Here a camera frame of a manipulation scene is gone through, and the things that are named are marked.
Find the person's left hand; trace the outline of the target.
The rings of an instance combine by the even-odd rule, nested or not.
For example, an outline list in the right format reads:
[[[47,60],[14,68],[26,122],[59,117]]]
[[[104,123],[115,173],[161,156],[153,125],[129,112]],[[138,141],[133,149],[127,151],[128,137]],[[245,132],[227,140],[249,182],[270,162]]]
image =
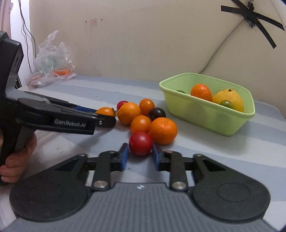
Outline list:
[[[33,134],[24,148],[8,156],[1,166],[1,180],[5,183],[16,183],[29,165],[29,160],[37,146],[36,135]]]

